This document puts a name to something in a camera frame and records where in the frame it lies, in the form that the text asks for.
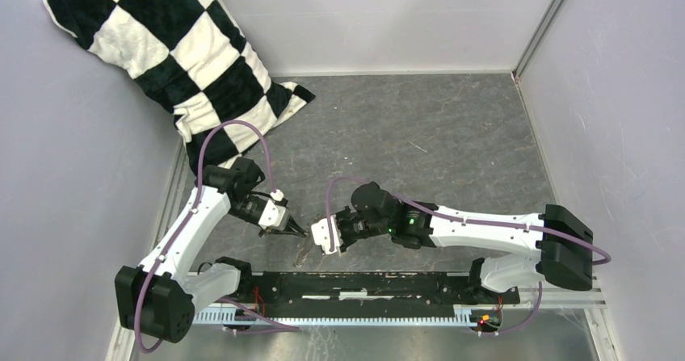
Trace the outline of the metal key organizer plate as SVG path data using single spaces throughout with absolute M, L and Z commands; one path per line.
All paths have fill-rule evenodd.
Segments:
M 307 236 L 306 239 L 301 244 L 301 247 L 298 249 L 298 252 L 296 254 L 295 260 L 293 262 L 293 266 L 295 268 L 302 268 L 303 265 L 305 264 L 307 257 L 309 255 L 309 252 L 311 249 L 314 247 L 314 241 L 311 236 Z

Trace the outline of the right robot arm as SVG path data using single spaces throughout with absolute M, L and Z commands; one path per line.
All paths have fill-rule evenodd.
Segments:
M 358 240 L 380 235 L 413 250 L 468 246 L 498 251 L 501 257 L 480 258 L 471 266 L 466 290 L 477 303 L 521 284 L 545 281 L 581 292 L 593 284 L 594 235 L 557 204 L 524 215 L 463 212 L 404 199 L 370 182 L 355 189 L 350 206 L 327 213 L 312 230 L 325 254 L 342 253 Z

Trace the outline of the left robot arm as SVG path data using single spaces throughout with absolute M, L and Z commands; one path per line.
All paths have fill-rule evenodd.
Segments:
M 248 262 L 218 258 L 206 271 L 191 273 L 200 248 L 218 222 L 231 215 L 261 234 L 305 237 L 283 194 L 258 194 L 266 175 L 240 157 L 230 168 L 207 166 L 189 202 L 158 245 L 136 266 L 120 268 L 114 283 L 120 324 L 137 334 L 177 343 L 196 313 L 228 296 L 244 302 L 256 285 Z

